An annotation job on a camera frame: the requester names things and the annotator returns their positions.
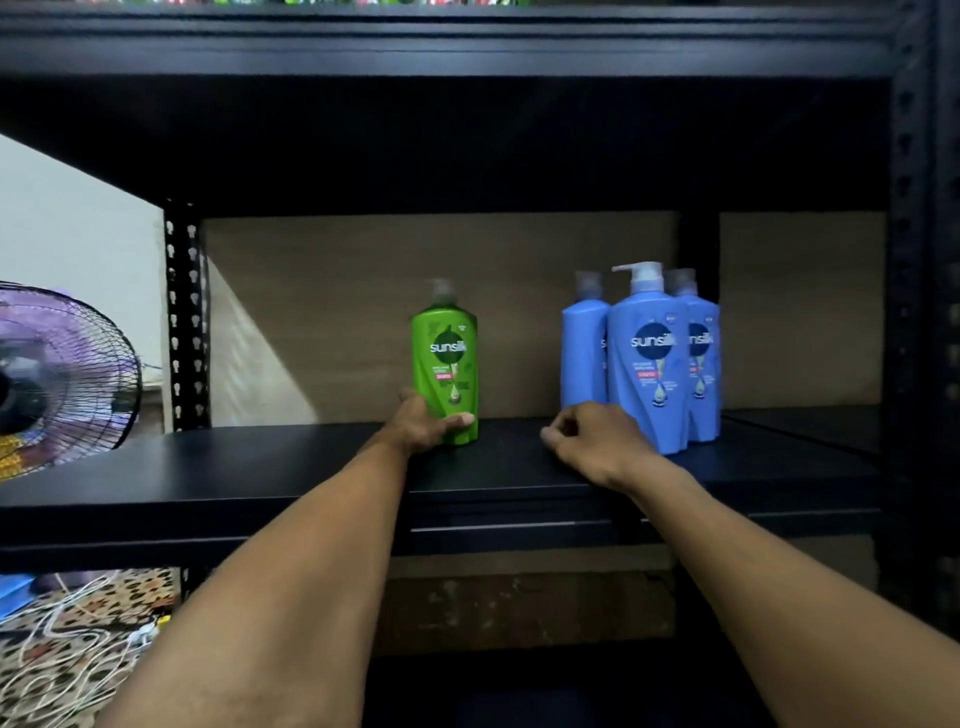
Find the white wall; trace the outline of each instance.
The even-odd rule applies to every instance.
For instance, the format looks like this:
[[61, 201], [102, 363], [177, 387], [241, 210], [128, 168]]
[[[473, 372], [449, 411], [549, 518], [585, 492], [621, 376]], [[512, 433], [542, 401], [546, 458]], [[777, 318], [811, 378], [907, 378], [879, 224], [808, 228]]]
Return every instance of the white wall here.
[[162, 240], [159, 207], [0, 136], [0, 279], [89, 303], [156, 366]]

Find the sunsilk logo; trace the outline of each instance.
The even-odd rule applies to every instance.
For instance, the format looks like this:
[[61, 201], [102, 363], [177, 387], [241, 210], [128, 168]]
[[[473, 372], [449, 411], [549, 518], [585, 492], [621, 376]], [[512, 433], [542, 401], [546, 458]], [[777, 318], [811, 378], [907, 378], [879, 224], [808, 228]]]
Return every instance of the sunsilk logo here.
[[703, 356], [713, 343], [713, 334], [703, 324], [690, 324], [690, 356]]
[[438, 352], [465, 352], [467, 350], [467, 343], [463, 341], [458, 341], [455, 344], [431, 344], [430, 351], [433, 353]]
[[430, 345], [430, 353], [440, 359], [443, 364], [456, 364], [464, 358], [466, 352], [467, 342], [453, 330], [452, 326], [448, 326], [446, 331], [441, 331]]
[[663, 324], [647, 324], [640, 327], [630, 345], [644, 359], [665, 359], [677, 344], [673, 332]]

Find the bottle cap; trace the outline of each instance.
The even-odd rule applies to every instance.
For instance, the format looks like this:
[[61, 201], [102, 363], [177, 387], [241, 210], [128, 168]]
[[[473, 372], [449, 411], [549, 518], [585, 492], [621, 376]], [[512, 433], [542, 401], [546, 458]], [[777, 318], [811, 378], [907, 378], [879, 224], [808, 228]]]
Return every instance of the bottle cap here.
[[663, 290], [663, 266], [655, 260], [645, 260], [642, 263], [629, 263], [628, 265], [614, 265], [611, 270], [631, 271], [631, 293]]
[[674, 268], [663, 275], [663, 280], [671, 296], [697, 295], [697, 272], [693, 268]]
[[603, 279], [597, 271], [577, 271], [577, 301], [603, 298]]
[[457, 303], [457, 291], [450, 279], [433, 279], [434, 305], [454, 305]]

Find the product label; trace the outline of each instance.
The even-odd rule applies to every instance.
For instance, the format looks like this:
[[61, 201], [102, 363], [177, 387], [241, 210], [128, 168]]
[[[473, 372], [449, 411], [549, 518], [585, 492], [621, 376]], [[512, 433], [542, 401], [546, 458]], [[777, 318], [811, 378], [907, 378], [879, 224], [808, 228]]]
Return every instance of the product label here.
[[666, 357], [677, 345], [677, 337], [664, 324], [651, 322], [637, 330], [630, 344], [640, 356], [634, 362], [640, 386], [653, 390], [652, 404], [655, 407], [665, 407], [669, 394], [679, 386], [678, 382], [663, 376]]
[[440, 382], [441, 387], [449, 387], [447, 393], [449, 403], [459, 404], [462, 393], [470, 388], [469, 379], [457, 381], [457, 375], [460, 373], [460, 360], [467, 353], [467, 342], [453, 330], [452, 326], [448, 326], [433, 340], [433, 344], [430, 345], [430, 353], [441, 362], [440, 366], [433, 367], [433, 377]]
[[713, 334], [703, 324], [690, 323], [690, 377], [695, 379], [693, 396], [702, 400], [707, 395], [707, 389], [713, 384], [715, 377], [705, 371], [707, 351], [713, 344]]

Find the fan guard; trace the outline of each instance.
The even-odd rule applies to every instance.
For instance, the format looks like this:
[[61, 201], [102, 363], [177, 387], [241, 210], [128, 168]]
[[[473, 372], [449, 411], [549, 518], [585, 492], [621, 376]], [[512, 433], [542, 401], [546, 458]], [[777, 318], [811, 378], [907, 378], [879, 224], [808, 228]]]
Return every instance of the fan guard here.
[[133, 347], [109, 318], [0, 281], [0, 479], [119, 447], [142, 389]]

